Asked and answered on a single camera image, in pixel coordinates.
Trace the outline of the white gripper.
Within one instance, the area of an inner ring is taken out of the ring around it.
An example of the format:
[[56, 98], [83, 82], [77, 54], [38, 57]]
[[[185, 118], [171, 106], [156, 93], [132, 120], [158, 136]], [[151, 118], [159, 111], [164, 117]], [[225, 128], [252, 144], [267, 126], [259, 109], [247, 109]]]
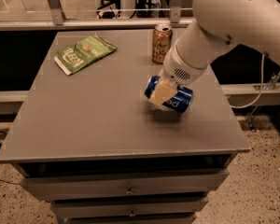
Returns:
[[200, 77], [215, 59], [210, 42], [186, 43], [177, 40], [165, 56], [161, 80], [149, 97], [154, 105], [162, 105], [177, 94], [177, 85], [188, 85]]

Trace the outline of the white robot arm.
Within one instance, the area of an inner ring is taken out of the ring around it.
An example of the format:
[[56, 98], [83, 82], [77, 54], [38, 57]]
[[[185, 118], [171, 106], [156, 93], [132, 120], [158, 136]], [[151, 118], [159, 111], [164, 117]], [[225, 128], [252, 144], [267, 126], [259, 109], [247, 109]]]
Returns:
[[267, 54], [280, 66], [280, 4], [276, 0], [193, 0], [194, 19], [165, 56], [148, 100], [162, 105], [177, 88], [241, 44]]

